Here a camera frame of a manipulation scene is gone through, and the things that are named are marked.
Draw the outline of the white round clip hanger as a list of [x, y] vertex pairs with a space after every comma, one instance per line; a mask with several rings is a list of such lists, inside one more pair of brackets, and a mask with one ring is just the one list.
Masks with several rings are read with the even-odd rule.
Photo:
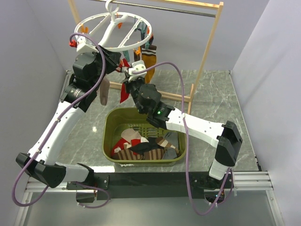
[[153, 28], [142, 16], [121, 12], [119, 3], [104, 1], [104, 12], [78, 21], [72, 38], [87, 38], [95, 47], [111, 52], [126, 52], [145, 44], [153, 35]]

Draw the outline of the red santa sock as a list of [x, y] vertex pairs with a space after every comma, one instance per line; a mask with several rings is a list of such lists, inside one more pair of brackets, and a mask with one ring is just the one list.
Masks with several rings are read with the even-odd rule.
[[127, 148], [131, 148], [131, 147], [138, 147], [139, 144], [142, 144], [142, 143], [149, 143], [149, 141], [144, 138], [144, 137], [141, 137], [140, 139], [132, 139], [131, 141], [127, 141], [123, 138], [121, 138], [116, 144], [115, 146], [112, 148], [111, 150], [111, 157], [118, 153], [119, 151], [121, 150], [125, 150]]

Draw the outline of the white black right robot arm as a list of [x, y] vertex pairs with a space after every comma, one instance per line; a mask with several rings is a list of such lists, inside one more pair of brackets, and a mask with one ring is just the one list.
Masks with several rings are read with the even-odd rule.
[[139, 76], [135, 80], [123, 80], [125, 92], [130, 94], [138, 113], [156, 128], [173, 130], [198, 138], [216, 148], [213, 163], [206, 177], [207, 184], [217, 188], [228, 168], [236, 165], [243, 139], [232, 121], [217, 123], [207, 121], [163, 103], [161, 93], [153, 84], [146, 84]]

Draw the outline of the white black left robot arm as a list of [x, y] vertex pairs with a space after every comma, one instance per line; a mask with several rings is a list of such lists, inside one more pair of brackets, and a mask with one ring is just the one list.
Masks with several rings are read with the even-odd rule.
[[115, 71], [121, 53], [103, 49], [81, 53], [73, 64], [73, 74], [51, 122], [27, 152], [19, 153], [16, 162], [32, 178], [55, 188], [62, 182], [77, 181], [83, 189], [93, 186], [92, 170], [83, 164], [67, 165], [57, 161], [60, 151], [77, 121], [87, 112], [97, 96], [98, 80]]

